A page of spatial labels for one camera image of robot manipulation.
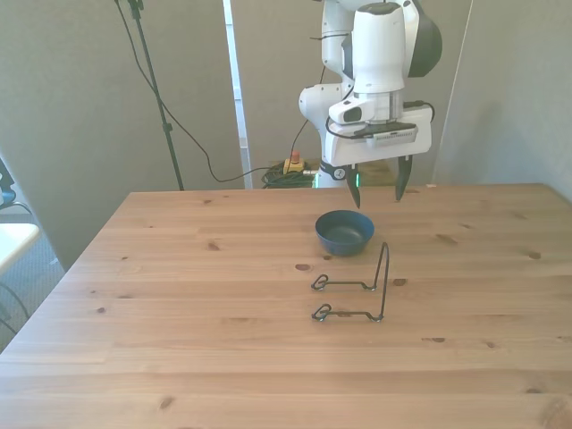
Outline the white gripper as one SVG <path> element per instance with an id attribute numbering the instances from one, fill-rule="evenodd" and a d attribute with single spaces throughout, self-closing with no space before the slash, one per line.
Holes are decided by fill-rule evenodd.
<path id="1" fill-rule="evenodd" d="M 403 198 L 412 171 L 412 155 L 426 153 L 432 145 L 433 107 L 428 103 L 414 103 L 403 111 L 398 123 L 407 124 L 405 130 L 384 130 L 381 133 L 356 137 L 366 125 L 340 126 L 329 124 L 324 139 L 324 160 L 332 166 L 346 168 L 346 180 L 350 195 L 357 208 L 361 207 L 358 185 L 358 167 L 377 160 L 398 158 L 398 177 L 395 198 Z"/>

